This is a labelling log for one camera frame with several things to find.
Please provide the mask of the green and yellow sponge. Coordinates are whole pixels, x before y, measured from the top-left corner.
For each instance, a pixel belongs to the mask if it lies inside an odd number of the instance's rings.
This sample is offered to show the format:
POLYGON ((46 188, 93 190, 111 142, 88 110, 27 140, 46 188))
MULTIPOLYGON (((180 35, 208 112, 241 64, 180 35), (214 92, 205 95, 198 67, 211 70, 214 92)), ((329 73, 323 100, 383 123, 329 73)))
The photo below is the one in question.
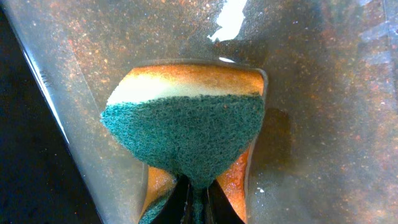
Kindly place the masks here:
POLYGON ((206 189, 214 180, 246 223, 246 171, 266 87, 262 70, 199 64, 136 67, 119 82, 101 122, 148 166, 139 223, 151 223, 183 175, 190 223, 206 223, 206 189))

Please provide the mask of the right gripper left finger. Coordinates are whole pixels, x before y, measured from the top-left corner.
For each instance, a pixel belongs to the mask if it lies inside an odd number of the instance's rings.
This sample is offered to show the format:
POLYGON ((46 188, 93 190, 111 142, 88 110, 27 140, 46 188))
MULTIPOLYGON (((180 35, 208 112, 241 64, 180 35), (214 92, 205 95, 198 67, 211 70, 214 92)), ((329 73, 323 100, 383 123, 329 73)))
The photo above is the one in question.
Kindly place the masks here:
POLYGON ((190 224, 190 181, 181 176, 160 213, 151 224, 190 224))

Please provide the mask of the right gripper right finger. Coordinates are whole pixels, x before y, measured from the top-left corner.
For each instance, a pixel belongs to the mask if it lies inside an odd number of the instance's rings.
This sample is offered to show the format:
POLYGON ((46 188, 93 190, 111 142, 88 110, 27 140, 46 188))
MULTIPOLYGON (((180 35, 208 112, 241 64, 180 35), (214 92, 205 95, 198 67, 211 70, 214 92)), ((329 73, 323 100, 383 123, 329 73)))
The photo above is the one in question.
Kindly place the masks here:
POLYGON ((244 224, 216 180, 206 189, 206 224, 244 224))

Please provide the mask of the black water tray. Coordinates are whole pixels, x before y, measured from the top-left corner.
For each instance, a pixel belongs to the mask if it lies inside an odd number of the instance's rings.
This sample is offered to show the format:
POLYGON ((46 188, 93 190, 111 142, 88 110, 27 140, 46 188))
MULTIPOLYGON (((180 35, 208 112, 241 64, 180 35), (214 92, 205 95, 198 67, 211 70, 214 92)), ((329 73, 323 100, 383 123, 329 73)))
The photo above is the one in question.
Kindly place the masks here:
POLYGON ((5 1, 105 223, 133 218, 143 165, 100 136, 140 62, 229 58, 269 77, 251 223, 397 222, 396 1, 5 1))

